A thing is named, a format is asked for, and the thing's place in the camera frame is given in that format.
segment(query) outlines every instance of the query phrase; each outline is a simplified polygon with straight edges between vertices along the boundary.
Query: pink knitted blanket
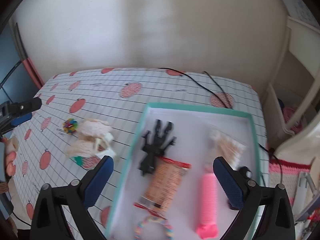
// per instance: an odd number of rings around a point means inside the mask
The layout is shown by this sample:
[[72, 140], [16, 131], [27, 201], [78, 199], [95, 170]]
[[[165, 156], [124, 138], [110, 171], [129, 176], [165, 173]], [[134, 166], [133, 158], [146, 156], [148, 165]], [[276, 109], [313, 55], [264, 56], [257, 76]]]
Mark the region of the pink knitted blanket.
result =
[[[287, 190], [290, 204], [293, 205], [299, 172], [310, 172], [311, 165], [290, 163], [283, 160], [279, 161], [281, 163], [283, 173], [282, 183], [285, 185], [285, 189]], [[269, 164], [269, 187], [275, 187], [279, 184], [280, 178], [280, 166], [275, 159], [271, 159]]]

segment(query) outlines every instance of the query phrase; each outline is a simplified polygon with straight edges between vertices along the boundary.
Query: finger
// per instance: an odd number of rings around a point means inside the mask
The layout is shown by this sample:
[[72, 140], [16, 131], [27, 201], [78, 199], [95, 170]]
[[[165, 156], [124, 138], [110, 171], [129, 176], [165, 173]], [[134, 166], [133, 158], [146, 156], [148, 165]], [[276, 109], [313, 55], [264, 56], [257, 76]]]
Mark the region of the finger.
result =
[[5, 166], [9, 164], [9, 162], [13, 162], [15, 158], [17, 157], [16, 152], [10, 152], [6, 157], [5, 157]]
[[2, 139], [0, 139], [0, 142], [6, 144], [8, 141], [8, 139], [6, 137], [3, 137]]
[[16, 173], [16, 165], [13, 165], [12, 162], [10, 162], [7, 166], [7, 168], [5, 169], [5, 173], [8, 176], [13, 176]]

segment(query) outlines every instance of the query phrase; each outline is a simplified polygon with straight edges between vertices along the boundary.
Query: grid pattern tablecloth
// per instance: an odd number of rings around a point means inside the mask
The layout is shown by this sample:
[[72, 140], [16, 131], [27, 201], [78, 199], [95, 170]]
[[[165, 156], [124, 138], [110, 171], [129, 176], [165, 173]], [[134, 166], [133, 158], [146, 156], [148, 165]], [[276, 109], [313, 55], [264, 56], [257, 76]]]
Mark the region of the grid pattern tablecloth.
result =
[[[211, 91], [221, 92], [205, 74], [188, 73]], [[233, 108], [252, 114], [258, 142], [265, 146], [266, 129], [257, 93], [250, 85], [227, 78], [213, 77], [230, 94]], [[211, 94], [198, 87], [186, 76], [159, 69], [116, 68], [78, 71], [52, 77], [36, 96], [42, 107], [33, 118], [15, 128], [20, 148], [14, 176], [18, 193], [28, 214], [36, 204], [41, 186], [65, 186], [73, 179], [81, 179], [87, 172], [64, 155], [77, 138], [62, 131], [62, 123], [68, 118], [82, 121], [97, 118], [108, 121], [113, 127], [113, 149], [121, 156], [115, 163], [107, 185], [89, 213], [98, 228], [104, 232], [109, 207], [113, 204], [116, 186], [123, 172], [123, 164], [129, 153], [135, 128], [145, 104], [165, 102], [191, 105], [212, 105]], [[268, 156], [260, 150], [261, 172], [268, 182]], [[63, 207], [66, 219], [75, 239], [82, 239], [68, 207]]]

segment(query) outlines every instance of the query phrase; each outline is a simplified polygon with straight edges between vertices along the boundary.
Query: rainbow rope toy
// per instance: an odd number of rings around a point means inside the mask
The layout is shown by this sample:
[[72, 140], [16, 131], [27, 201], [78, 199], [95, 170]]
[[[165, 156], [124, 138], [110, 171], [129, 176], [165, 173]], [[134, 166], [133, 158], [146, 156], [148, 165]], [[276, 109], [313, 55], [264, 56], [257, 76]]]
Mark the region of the rainbow rope toy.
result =
[[134, 230], [134, 240], [141, 239], [141, 230], [148, 222], [160, 223], [164, 226], [165, 236], [168, 240], [173, 239], [172, 226], [169, 225], [167, 219], [156, 217], [156, 216], [147, 216], [143, 221], [139, 222]]
[[77, 127], [78, 127], [78, 122], [73, 118], [69, 118], [63, 123], [63, 130], [65, 131], [65, 133], [68, 133], [68, 134], [74, 133]]

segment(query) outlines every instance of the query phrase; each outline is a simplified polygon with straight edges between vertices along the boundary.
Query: screw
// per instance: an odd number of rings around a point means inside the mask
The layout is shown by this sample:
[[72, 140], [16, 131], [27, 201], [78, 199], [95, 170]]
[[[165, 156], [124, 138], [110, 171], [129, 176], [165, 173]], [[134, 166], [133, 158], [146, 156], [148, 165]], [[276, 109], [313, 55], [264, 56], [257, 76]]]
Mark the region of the screw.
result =
[[247, 171], [245, 175], [247, 176], [247, 178], [250, 178], [250, 179], [252, 178], [252, 173], [250, 171]]
[[285, 189], [284, 185], [282, 183], [278, 184], [279, 189]]
[[255, 182], [254, 180], [249, 180], [249, 181], [248, 181], [248, 185], [249, 185], [250, 187], [254, 187], [254, 186], [256, 185], [256, 182]]
[[78, 186], [79, 183], [80, 183], [79, 179], [74, 179], [73, 181], [71, 181], [72, 186]]
[[46, 184], [43, 184], [42, 187], [41, 187], [43, 190], [46, 190], [49, 188], [49, 184], [46, 183]]

